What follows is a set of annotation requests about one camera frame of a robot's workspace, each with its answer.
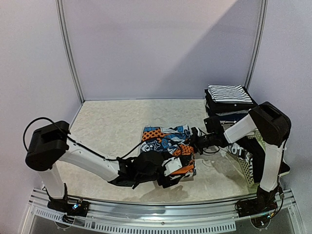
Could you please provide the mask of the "colourful graphic print garment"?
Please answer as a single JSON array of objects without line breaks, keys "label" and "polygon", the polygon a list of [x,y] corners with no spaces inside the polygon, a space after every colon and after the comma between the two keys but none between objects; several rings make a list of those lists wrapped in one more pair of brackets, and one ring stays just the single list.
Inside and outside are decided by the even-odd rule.
[{"label": "colourful graphic print garment", "polygon": [[142,132],[142,152],[169,152],[181,160],[182,168],[170,175],[185,174],[185,178],[196,175],[195,149],[190,145],[192,133],[189,125],[176,127],[145,126]]}]

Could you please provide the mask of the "black white striped shirt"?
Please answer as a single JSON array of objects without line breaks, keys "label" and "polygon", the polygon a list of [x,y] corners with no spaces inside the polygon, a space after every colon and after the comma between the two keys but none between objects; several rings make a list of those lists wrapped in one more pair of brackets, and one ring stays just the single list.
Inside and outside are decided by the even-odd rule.
[{"label": "black white striped shirt", "polygon": [[252,98],[241,85],[209,85],[208,93],[216,103],[253,103]]}]

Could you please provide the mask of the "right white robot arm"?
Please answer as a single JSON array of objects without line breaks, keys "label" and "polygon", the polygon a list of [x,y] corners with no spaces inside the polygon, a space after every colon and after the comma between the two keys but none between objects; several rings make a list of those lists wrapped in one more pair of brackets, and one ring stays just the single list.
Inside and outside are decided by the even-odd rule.
[{"label": "right white robot arm", "polygon": [[[200,134],[197,127],[191,128],[190,144],[203,154],[204,148],[217,146],[225,148],[233,143],[241,146],[253,157],[263,155],[263,173],[259,187],[272,192],[278,186],[283,151],[291,131],[290,119],[270,102],[264,102],[248,111],[237,123],[224,129],[217,116],[204,120],[207,134]],[[254,131],[259,131],[265,148],[258,150],[250,145],[247,138]]]}]

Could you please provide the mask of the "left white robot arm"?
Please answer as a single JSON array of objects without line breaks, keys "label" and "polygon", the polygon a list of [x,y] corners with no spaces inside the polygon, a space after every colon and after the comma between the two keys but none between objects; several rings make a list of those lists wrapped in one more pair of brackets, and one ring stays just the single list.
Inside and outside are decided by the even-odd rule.
[{"label": "left white robot arm", "polygon": [[66,121],[54,122],[47,117],[44,120],[49,125],[36,129],[29,143],[25,142],[25,136],[22,137],[25,163],[38,172],[47,194],[63,212],[69,211],[73,204],[67,197],[67,187],[60,178],[57,161],[80,167],[112,185],[132,189],[145,182],[165,182],[183,167],[181,157],[157,151],[141,152],[135,157],[109,158],[74,139]]}]

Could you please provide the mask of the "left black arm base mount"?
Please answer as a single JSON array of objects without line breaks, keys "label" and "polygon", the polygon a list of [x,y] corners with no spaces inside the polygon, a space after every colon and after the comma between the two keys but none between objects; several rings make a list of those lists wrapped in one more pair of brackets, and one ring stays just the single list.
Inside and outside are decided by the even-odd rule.
[{"label": "left black arm base mount", "polygon": [[66,213],[68,216],[81,216],[86,217],[89,211],[90,202],[84,200],[83,198],[71,199],[68,197],[67,185],[64,183],[64,196],[63,198],[56,199],[52,198],[48,190],[46,189],[47,195],[49,197],[49,202],[47,207],[51,210]]}]

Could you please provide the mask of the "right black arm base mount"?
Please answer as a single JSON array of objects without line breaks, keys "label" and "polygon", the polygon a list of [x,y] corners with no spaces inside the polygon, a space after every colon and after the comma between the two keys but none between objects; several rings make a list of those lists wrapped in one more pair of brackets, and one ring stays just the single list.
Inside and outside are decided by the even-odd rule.
[{"label": "right black arm base mount", "polygon": [[280,187],[267,192],[258,187],[256,191],[256,198],[240,199],[235,203],[235,210],[239,217],[251,216],[273,211],[268,214],[267,218],[272,219],[276,216],[283,206],[284,191]]}]

